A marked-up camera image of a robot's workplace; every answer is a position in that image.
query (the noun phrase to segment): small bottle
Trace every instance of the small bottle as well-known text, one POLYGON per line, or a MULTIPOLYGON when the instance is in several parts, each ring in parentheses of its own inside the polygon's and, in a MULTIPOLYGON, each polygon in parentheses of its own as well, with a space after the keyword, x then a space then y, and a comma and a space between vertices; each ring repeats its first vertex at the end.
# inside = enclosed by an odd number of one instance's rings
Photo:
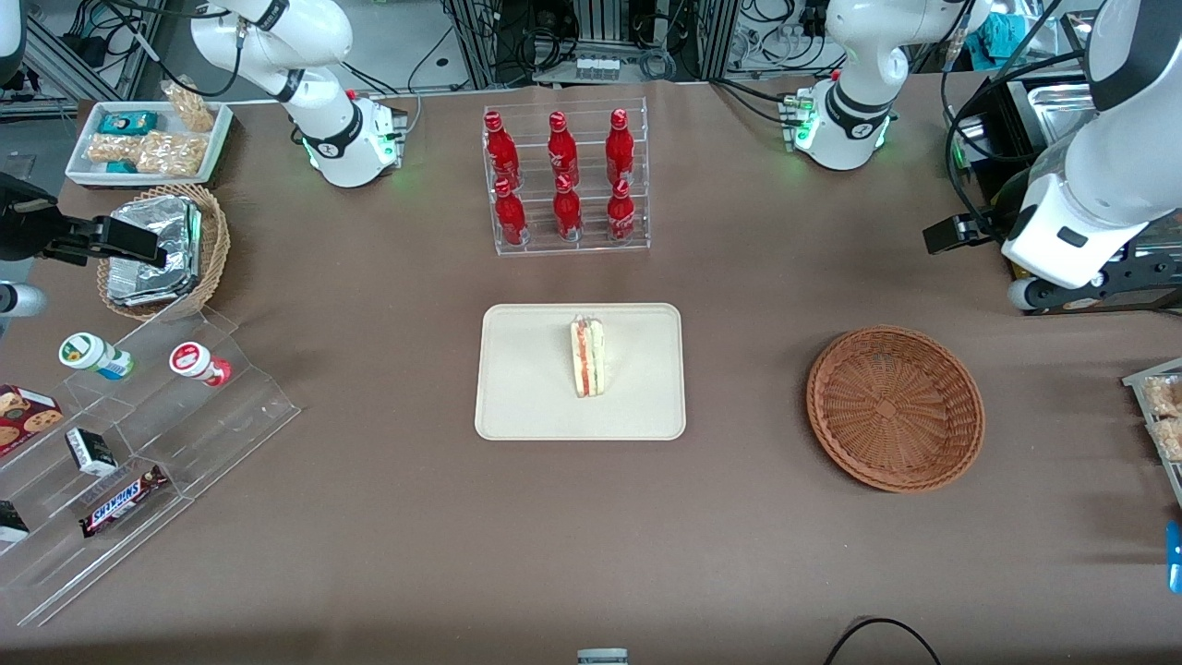
POLYGON ((485 113, 485 128, 488 129, 488 154, 493 157, 493 172, 496 177, 509 181, 509 185, 517 190, 521 187, 521 159, 518 158, 517 143, 505 130, 501 113, 488 111, 485 113))
POLYGON ((579 156, 574 148, 574 137, 566 129, 566 113, 554 111, 550 113, 550 165, 554 169, 554 178, 566 175, 571 178, 571 187, 579 185, 579 156))
POLYGON ((125 378, 136 367, 131 354, 108 345, 90 332, 74 332, 66 338, 58 350, 58 360, 70 370, 93 372, 111 382, 125 378))
POLYGON ((632 234, 636 204, 632 203, 628 190, 626 180, 616 181, 616 185, 611 189, 611 200, 608 201, 608 235, 612 240, 628 240, 632 234))
POLYGON ((574 193, 571 176, 559 175, 554 181, 554 217, 558 220, 558 234, 567 242, 574 242, 583 236, 583 204, 574 193))
POLYGON ((184 343, 173 350, 168 366, 181 377, 203 382, 206 386, 212 389, 229 382, 230 376, 234 374, 234 369, 226 359, 213 356, 209 350, 196 343, 184 343))
POLYGON ((496 221, 501 224, 501 236, 509 245, 525 245, 530 241, 530 228, 525 224, 525 206, 513 193, 513 185, 507 177, 498 177, 493 185, 496 191, 496 221))
POLYGON ((608 133, 608 182, 632 181, 632 132, 628 130, 628 111, 611 112, 611 132, 608 133))

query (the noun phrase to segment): white tray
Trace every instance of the white tray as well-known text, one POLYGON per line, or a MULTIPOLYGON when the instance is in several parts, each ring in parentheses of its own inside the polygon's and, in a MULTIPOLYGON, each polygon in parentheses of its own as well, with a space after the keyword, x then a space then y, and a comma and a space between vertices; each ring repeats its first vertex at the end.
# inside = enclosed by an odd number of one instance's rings
POLYGON ((686 430, 681 313, 665 302, 494 305, 485 313, 476 432, 489 441, 662 441, 686 430), (603 321, 608 385, 579 399, 571 320, 603 321))
POLYGON ((66 163, 66 177, 78 184, 98 187, 156 187, 160 184, 208 182, 213 176, 214 165, 217 163, 217 155, 221 154, 222 143, 226 142, 226 135, 229 133, 234 112, 229 110, 229 104, 220 102, 206 102, 206 104, 209 105, 209 112, 214 113, 214 128, 209 130, 209 148, 206 150, 204 158, 201 159, 197 175, 175 177, 160 172, 108 172, 105 163, 95 163, 87 159, 86 146, 90 145, 90 137, 98 131, 98 124, 106 113, 155 111, 158 116, 156 129, 161 131, 189 131, 169 102, 99 102, 90 110, 82 135, 78 136, 78 143, 74 144, 73 154, 70 155, 70 162, 66 163))

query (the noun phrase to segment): blue object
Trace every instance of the blue object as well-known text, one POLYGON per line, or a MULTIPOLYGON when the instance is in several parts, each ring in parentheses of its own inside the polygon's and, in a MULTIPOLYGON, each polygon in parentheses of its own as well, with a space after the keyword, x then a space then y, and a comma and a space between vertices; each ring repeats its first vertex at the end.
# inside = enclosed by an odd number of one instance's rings
POLYGON ((156 129, 156 113, 152 111, 108 113, 98 123, 99 133, 118 136, 143 136, 154 129, 156 129))
POLYGON ((1165 526, 1165 583, 1171 592, 1182 594, 1182 534, 1177 522, 1165 526))
POLYGON ((1026 18, 991 13, 981 27, 965 40, 974 70, 1000 67, 1026 37, 1026 18))

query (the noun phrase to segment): snickers bar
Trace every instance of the snickers bar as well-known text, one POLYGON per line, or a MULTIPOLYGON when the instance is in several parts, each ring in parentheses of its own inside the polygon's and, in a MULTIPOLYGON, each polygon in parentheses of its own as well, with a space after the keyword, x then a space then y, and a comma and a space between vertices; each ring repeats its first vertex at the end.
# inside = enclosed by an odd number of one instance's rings
POLYGON ((19 543, 28 535, 28 527, 17 515, 17 509, 12 502, 0 501, 0 541, 19 543))
POLYGON ((111 449, 106 448, 103 437, 87 432, 80 428, 66 432, 66 443, 70 444, 70 454, 78 465, 78 471, 98 476, 102 478, 118 469, 111 449))
POLYGON ((143 476, 136 478, 135 482, 98 507, 95 513, 78 521, 78 524, 82 526, 83 537, 89 539, 102 532, 111 522, 131 513, 131 509, 139 506, 148 498, 148 495, 167 484, 168 478, 164 477, 160 467, 152 467, 151 471, 144 472, 143 476))

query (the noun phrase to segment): cookie box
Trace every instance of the cookie box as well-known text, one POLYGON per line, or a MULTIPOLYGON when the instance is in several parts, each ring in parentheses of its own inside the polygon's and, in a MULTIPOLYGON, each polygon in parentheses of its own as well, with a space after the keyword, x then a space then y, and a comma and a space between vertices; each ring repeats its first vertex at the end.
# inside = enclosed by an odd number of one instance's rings
POLYGON ((61 420, 61 408, 53 398, 0 385, 0 457, 48 430, 61 420))

